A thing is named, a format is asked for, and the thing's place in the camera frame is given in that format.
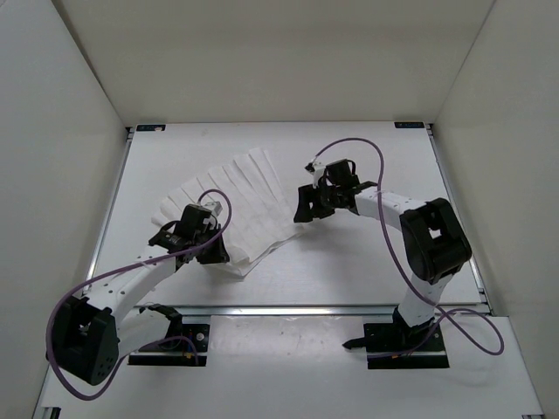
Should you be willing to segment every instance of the robotic arm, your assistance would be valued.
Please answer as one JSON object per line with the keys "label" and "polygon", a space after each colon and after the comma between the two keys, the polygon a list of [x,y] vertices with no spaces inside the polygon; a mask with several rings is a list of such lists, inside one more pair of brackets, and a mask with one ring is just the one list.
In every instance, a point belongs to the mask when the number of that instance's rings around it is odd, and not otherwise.
{"label": "robotic arm", "polygon": [[[404,300],[393,313],[394,327],[388,339],[401,342],[402,349],[417,345],[428,333],[434,320],[435,305],[452,276],[472,256],[472,250],[452,206],[443,198],[430,202],[417,201],[390,192],[379,194],[374,182],[359,181],[355,163],[340,160],[328,165],[317,161],[305,169],[314,177],[312,184],[299,188],[296,223],[309,223],[325,218],[335,209],[347,209],[358,216],[377,220],[403,234],[408,263],[413,271],[411,283],[429,299],[427,304],[408,289]],[[346,348],[363,347],[364,339],[346,342]]]}
{"label": "robotic arm", "polygon": [[[220,231],[218,202],[187,205],[181,220],[164,225],[139,260],[157,260],[167,253],[198,249]],[[200,264],[229,262],[222,237],[211,245],[116,274],[85,297],[70,297],[52,327],[56,362],[91,385],[104,381],[117,361],[156,340],[182,333],[182,316],[172,307],[153,304],[139,313],[134,306],[164,279],[196,258]]]}

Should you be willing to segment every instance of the cable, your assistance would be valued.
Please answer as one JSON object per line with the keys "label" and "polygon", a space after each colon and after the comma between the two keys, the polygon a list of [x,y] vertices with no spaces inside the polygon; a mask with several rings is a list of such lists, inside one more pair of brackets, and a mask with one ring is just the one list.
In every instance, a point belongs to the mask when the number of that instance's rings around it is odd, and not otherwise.
{"label": "cable", "polygon": [[[187,249],[185,251],[177,251],[175,253],[170,253],[168,255],[159,256],[157,258],[142,260],[141,262],[136,262],[135,264],[129,264],[128,266],[122,266],[121,268],[117,268],[117,269],[114,269],[112,271],[102,273],[102,274],[98,275],[97,277],[91,278],[91,279],[87,280],[86,282],[82,282],[81,284],[78,284],[78,285],[74,286],[70,291],[68,291],[66,294],[64,294],[64,296],[54,306],[54,308],[52,309],[51,316],[49,317],[49,320],[48,320],[47,325],[46,325],[45,342],[46,342],[47,359],[48,359],[49,363],[51,364],[52,372],[60,380],[60,383],[62,384],[62,386],[66,390],[68,390],[68,392],[70,392],[73,396],[75,396],[78,399],[83,400],[83,401],[91,401],[91,400],[95,400],[95,399],[99,398],[103,393],[105,393],[105,391],[107,391],[108,387],[111,385],[111,382],[113,381],[114,377],[116,376],[116,372],[118,371],[119,367],[121,366],[121,363],[124,361],[126,355],[119,359],[119,361],[117,362],[117,364],[114,367],[113,372],[108,377],[107,383],[103,386],[103,388],[98,393],[95,393],[94,395],[84,395],[83,393],[80,393],[64,377],[64,374],[62,373],[62,370],[60,369],[59,364],[56,362],[56,357],[54,355],[54,348],[52,347],[52,328],[54,326],[54,320],[56,318],[57,313],[60,310],[60,307],[62,307],[62,305],[75,292],[78,292],[78,291],[82,290],[84,287],[86,287],[88,285],[99,282],[104,278],[111,277],[111,276],[117,275],[119,273],[132,271],[133,269],[144,266],[145,264],[155,264],[155,263],[160,262],[160,261],[165,260],[165,259],[175,258],[177,256],[186,255],[186,254],[189,254],[189,253],[194,252],[194,251],[200,251],[200,250],[206,248],[207,246],[209,246],[210,244],[212,244],[213,242],[215,242],[216,240],[218,240],[224,234],[224,231],[227,229],[227,227],[229,226],[229,223],[231,222],[231,214],[232,214],[231,201],[229,200],[229,197],[227,197],[227,195],[225,193],[223,193],[221,190],[219,190],[219,189],[208,189],[208,190],[204,191],[202,195],[200,195],[200,197],[198,198],[198,202],[200,203],[202,201],[202,199],[205,196],[207,196],[209,193],[216,193],[216,194],[221,195],[225,199],[225,202],[227,203],[227,208],[229,209],[229,213],[227,214],[227,219],[225,220],[225,224],[224,224],[223,228],[214,237],[212,237],[210,240],[208,240],[207,242],[202,243],[198,246]],[[190,345],[192,347],[194,347],[194,345],[192,344],[192,341],[185,336],[173,336],[173,337],[170,337],[170,338],[166,338],[166,339],[163,339],[163,340],[158,340],[156,342],[149,343],[148,345],[154,345],[154,344],[159,345],[161,343],[165,343],[165,342],[168,342],[168,341],[171,341],[171,340],[176,340],[176,339],[188,341],[190,343]]]}
{"label": "cable", "polygon": [[[411,283],[410,279],[408,278],[407,274],[405,273],[405,270],[402,267],[402,264],[400,263],[400,261],[398,260],[396,252],[394,251],[394,247],[392,246],[392,242],[390,241],[390,236],[388,234],[388,229],[387,229],[387,226],[386,226],[386,220],[384,219],[383,195],[382,195],[383,176],[384,176],[384,156],[383,156],[383,152],[381,151],[381,149],[371,140],[366,140],[364,138],[356,138],[356,137],[343,138],[341,140],[333,141],[330,144],[328,144],[326,147],[324,147],[321,151],[319,151],[316,154],[316,156],[313,158],[312,162],[315,162],[316,159],[322,153],[324,153],[326,150],[328,150],[329,148],[335,146],[336,144],[340,144],[342,142],[348,142],[348,141],[365,142],[365,143],[369,144],[370,146],[372,146],[376,150],[376,152],[378,153],[378,157],[379,157],[379,160],[380,160],[380,168],[379,168],[379,171],[378,171],[378,180],[376,181],[376,193],[377,193],[377,196],[378,196],[378,201],[377,201],[378,202],[378,219],[380,221],[381,229],[383,231],[384,241],[386,242],[386,246],[388,247],[388,251],[390,253],[390,256],[392,257],[392,260],[394,261],[394,264],[396,265],[396,268],[400,272],[400,275],[402,276],[402,278],[404,279],[404,281],[408,285],[408,287],[411,289],[411,291],[421,301],[423,301],[424,303],[428,304],[429,306],[433,306],[437,310],[439,310],[440,314],[441,314],[440,318],[431,326],[431,328],[429,329],[429,332],[425,335],[424,339],[417,346],[413,347],[412,349],[405,350],[405,351],[393,352],[393,353],[387,353],[387,354],[370,355],[370,357],[372,357],[372,358],[387,358],[387,357],[392,357],[392,356],[400,356],[400,355],[405,355],[405,354],[411,354],[412,352],[417,350],[419,347],[421,347],[435,333],[435,330],[436,330],[437,326],[439,325],[439,323],[443,319],[448,319],[468,340],[470,340],[470,342],[472,342],[482,352],[484,352],[486,354],[489,354],[489,355],[493,355],[493,356],[501,355],[505,351],[505,341],[504,341],[504,339],[502,337],[502,334],[500,333],[499,329],[497,328],[497,326],[488,317],[484,316],[482,313],[479,313],[479,312],[476,312],[475,310],[472,310],[471,308],[462,307],[462,308],[454,308],[452,310],[446,311],[441,305],[436,304],[435,302],[429,300],[421,292],[419,292],[418,289]],[[469,332],[467,332],[455,319],[452,318],[453,314],[459,313],[459,312],[475,314],[475,315],[481,317],[495,331],[495,334],[497,335],[497,338],[499,339],[499,344],[500,344],[499,349],[497,351],[491,351],[491,350],[487,349],[486,347],[483,347],[476,339],[474,339],[474,337]]]}

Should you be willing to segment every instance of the white wall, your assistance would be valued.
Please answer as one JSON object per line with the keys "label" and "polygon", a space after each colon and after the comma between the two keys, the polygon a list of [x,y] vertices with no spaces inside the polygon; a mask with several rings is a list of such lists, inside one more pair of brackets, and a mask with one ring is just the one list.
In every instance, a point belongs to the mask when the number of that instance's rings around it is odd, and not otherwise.
{"label": "white wall", "polygon": [[559,2],[497,0],[435,124],[497,312],[559,417]]}
{"label": "white wall", "polygon": [[433,121],[492,0],[55,0],[125,123]]}
{"label": "white wall", "polygon": [[0,40],[0,417],[12,419],[31,417],[46,319],[83,278],[126,132],[50,1],[6,0]]}

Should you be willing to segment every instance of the white cloth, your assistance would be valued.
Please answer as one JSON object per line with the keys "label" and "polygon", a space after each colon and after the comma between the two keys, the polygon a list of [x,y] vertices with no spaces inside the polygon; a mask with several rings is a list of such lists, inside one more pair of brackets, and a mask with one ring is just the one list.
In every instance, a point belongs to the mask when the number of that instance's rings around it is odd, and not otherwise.
{"label": "white cloth", "polygon": [[[305,230],[293,223],[294,209],[287,203],[269,154],[262,148],[236,155],[230,163],[211,168],[171,190],[152,216],[152,222],[161,227],[179,220],[184,207],[194,203],[206,189],[222,190],[233,208],[231,223],[224,232],[225,249],[231,262],[209,267],[244,276],[268,253]],[[210,194],[206,200],[219,201],[219,198]]]}

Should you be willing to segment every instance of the folded cloth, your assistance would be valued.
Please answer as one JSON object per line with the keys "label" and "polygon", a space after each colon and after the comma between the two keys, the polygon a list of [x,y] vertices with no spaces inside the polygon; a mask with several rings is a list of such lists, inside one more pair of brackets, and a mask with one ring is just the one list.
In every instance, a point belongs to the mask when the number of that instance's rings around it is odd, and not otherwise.
{"label": "folded cloth", "polygon": [[[233,208],[231,223],[224,232],[231,261],[208,267],[244,276],[268,253],[305,231],[302,225],[293,223],[294,210],[287,203],[268,152],[262,148],[236,155],[230,163],[211,168],[171,190],[152,216],[152,223],[162,227],[179,220],[184,207],[195,203],[206,189],[222,190]],[[206,199],[218,201],[219,196],[209,194]]]}

